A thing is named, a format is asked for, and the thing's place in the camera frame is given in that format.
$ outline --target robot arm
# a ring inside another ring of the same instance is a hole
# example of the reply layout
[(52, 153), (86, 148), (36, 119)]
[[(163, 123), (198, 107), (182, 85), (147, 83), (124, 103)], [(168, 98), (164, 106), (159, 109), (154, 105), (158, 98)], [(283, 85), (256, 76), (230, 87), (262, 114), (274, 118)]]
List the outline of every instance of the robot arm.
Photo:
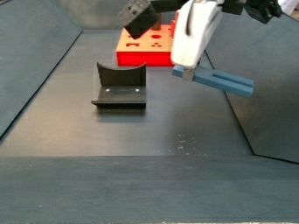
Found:
[(222, 18), (224, 1), (190, 0), (182, 7), (172, 42), (172, 63), (184, 67), (183, 78), (192, 81), (203, 51)]

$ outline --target metal surface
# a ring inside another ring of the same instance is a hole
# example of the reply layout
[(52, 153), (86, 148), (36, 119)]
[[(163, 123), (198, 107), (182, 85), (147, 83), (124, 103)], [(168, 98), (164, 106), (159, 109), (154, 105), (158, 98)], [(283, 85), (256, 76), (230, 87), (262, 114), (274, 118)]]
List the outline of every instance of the metal surface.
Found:
[(260, 157), (1, 157), (0, 222), (298, 223), (298, 173)]
[(0, 136), (80, 31), (53, 0), (13, 0), (1, 5)]
[(287, 15), (260, 24), (226, 15), (207, 52), (216, 69), (255, 81), (250, 99), (228, 95), (258, 155), (299, 162), (299, 23)]
[[(146, 110), (106, 111), (98, 62), (116, 65), (120, 31), (80, 35), (0, 143), (1, 156), (251, 155), (222, 91), (147, 68)], [(208, 67), (207, 58), (200, 63)]]
[[(84, 30), (120, 29), (118, 13), (130, 0), (57, 0), (60, 6)], [(163, 13), (163, 24), (170, 24), (174, 12)]]

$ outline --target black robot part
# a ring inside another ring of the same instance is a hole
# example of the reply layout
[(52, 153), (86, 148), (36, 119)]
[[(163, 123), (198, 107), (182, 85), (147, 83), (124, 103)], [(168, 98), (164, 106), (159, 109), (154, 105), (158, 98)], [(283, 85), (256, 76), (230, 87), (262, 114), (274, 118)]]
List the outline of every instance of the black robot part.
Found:
[(266, 24), (272, 17), (280, 17), (283, 11), (276, 0), (247, 0), (247, 14)]
[(244, 8), (246, 0), (226, 0), (222, 5), (222, 11), (230, 14), (240, 15)]
[(132, 0), (119, 12), (118, 18), (134, 39), (142, 37), (159, 19), (150, 0)]

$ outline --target black holder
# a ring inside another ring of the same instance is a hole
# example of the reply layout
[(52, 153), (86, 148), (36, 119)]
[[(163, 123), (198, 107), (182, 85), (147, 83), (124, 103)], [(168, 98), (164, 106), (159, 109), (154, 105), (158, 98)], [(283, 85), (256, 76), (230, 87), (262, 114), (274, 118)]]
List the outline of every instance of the black holder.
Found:
[(115, 69), (98, 63), (100, 90), (98, 107), (146, 107), (146, 64), (132, 69)]

